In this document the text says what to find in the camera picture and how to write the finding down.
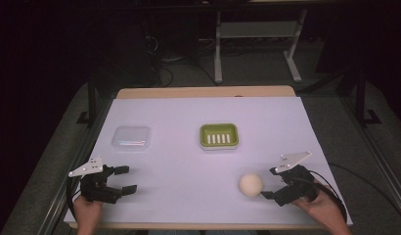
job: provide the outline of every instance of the white ball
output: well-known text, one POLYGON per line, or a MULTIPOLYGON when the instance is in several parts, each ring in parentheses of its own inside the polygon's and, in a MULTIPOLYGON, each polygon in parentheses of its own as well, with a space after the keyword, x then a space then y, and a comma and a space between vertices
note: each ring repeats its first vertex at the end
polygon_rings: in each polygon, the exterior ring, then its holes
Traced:
POLYGON ((248 197, 255 197, 264 188, 261 177, 255 173, 248 173, 241 177, 240 189, 244 195, 248 197))

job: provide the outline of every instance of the clear plastic container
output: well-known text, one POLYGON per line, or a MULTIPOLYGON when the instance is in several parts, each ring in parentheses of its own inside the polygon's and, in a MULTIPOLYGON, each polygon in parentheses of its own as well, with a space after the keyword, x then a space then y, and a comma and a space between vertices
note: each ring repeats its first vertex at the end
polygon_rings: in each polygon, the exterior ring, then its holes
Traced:
POLYGON ((144 151, 149 147, 150 129, 144 125, 122 125, 115 131, 111 144, 117 151, 144 151))

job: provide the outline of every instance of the green tray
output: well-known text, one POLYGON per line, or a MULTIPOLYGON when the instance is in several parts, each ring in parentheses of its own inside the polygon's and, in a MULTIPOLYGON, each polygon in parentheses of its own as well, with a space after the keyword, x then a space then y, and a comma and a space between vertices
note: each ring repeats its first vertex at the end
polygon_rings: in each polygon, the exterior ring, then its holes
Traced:
POLYGON ((238 142, 237 127, 232 123, 205 124, 200 127, 200 144, 206 150, 235 149, 238 142))

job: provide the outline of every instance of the human hand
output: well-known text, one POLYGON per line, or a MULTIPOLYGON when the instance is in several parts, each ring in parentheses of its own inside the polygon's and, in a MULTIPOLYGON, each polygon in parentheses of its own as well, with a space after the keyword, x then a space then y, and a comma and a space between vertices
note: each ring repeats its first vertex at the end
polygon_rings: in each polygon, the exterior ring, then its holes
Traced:
POLYGON ((334 235, 351 234, 337 204, 325 192, 318 190, 318 196, 312 202, 297 199, 291 203, 307 212, 330 233, 334 235))
POLYGON ((91 235, 97 230, 98 223, 103 215, 102 202, 88 202, 79 196, 73 202, 76 222, 78 223, 78 235, 91 235))

